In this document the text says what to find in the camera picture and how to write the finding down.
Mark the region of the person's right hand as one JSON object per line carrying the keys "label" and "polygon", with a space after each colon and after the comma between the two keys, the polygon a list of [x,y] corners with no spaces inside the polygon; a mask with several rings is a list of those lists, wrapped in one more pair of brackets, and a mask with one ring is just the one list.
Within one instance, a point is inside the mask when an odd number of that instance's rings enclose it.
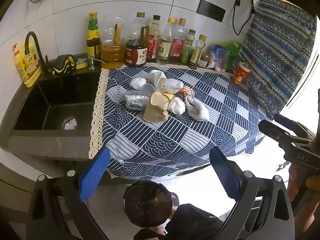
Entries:
{"label": "person's right hand", "polygon": [[294,216],[312,216],[319,205],[319,170],[291,164],[287,190]]}

